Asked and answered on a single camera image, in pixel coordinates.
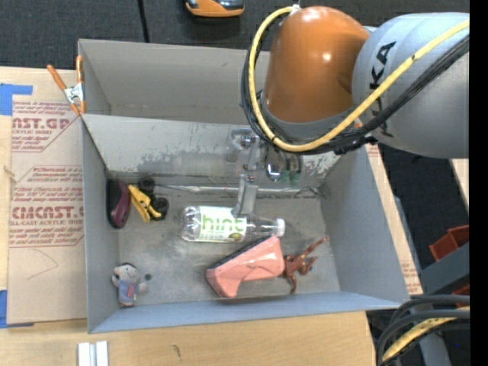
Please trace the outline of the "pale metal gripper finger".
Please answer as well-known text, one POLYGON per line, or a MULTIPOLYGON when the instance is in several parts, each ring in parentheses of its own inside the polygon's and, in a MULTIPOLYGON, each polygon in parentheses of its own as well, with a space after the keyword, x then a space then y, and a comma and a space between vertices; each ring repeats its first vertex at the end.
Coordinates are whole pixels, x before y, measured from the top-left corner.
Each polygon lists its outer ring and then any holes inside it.
POLYGON ((250 217, 255 213, 258 189, 253 175, 240 176, 237 201, 233 208, 234 217, 250 217))
POLYGON ((250 128, 231 130, 230 141, 226 151, 226 161, 236 163, 239 159, 243 163, 257 162, 260 153, 260 138, 250 128))

